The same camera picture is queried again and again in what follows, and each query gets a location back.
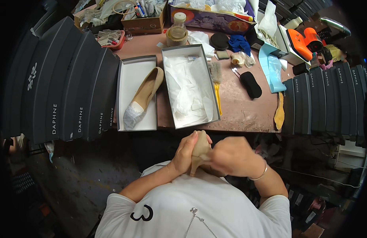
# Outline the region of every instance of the black round lid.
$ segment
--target black round lid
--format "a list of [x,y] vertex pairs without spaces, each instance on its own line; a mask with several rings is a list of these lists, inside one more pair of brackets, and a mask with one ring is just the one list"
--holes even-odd
[[210,37],[210,45],[216,50],[228,49],[228,36],[223,33],[215,33]]

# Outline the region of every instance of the black number 3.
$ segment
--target black number 3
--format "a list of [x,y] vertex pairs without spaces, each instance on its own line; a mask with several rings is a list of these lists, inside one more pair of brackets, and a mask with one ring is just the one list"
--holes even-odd
[[152,220],[152,217],[153,217],[153,210],[152,210],[152,208],[149,207],[148,205],[144,205],[144,207],[148,208],[148,210],[149,210],[149,216],[147,218],[145,218],[144,215],[141,215],[141,217],[139,217],[139,218],[136,219],[136,218],[133,217],[133,214],[135,214],[135,213],[132,212],[131,213],[131,219],[134,220],[134,221],[139,221],[140,219],[142,219],[145,222]]

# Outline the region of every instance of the white plastic bottle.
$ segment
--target white plastic bottle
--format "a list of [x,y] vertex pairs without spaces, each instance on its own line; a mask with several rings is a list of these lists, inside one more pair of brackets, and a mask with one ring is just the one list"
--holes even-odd
[[284,27],[286,29],[296,29],[302,23],[301,17],[292,19],[290,22],[286,23]]

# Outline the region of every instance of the bracelet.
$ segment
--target bracelet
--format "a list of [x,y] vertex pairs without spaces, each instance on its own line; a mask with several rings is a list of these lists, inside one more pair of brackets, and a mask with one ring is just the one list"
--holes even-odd
[[265,172],[267,172],[267,169],[268,169],[267,161],[264,160],[264,162],[265,162],[265,169],[264,169],[263,174],[260,177],[258,177],[258,178],[250,178],[250,180],[255,181],[255,180],[258,180],[258,179],[260,179],[260,178],[262,178],[264,176]]

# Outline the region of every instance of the glass jar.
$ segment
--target glass jar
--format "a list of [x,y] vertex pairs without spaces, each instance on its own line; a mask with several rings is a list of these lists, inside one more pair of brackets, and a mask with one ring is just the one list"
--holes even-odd
[[174,14],[173,25],[170,27],[170,36],[174,39],[182,39],[186,34],[186,14],[177,12]]

